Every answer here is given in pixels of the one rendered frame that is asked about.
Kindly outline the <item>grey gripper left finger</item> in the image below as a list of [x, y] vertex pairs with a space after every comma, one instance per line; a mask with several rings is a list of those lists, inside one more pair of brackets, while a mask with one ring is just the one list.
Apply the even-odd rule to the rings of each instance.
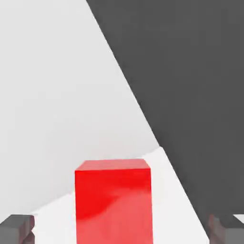
[[11, 214], [0, 223], [0, 244], [35, 244], [33, 215]]

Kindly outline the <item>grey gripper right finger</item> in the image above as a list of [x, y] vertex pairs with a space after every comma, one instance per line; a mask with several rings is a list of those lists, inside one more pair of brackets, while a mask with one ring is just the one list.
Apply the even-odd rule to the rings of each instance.
[[244, 244], [244, 223], [234, 215], [210, 215], [210, 244]]

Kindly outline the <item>small red cube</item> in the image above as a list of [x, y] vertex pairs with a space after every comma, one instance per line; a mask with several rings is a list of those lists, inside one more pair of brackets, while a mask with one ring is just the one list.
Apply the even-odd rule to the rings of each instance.
[[144, 159], [86, 160], [75, 170], [77, 244], [153, 244]]

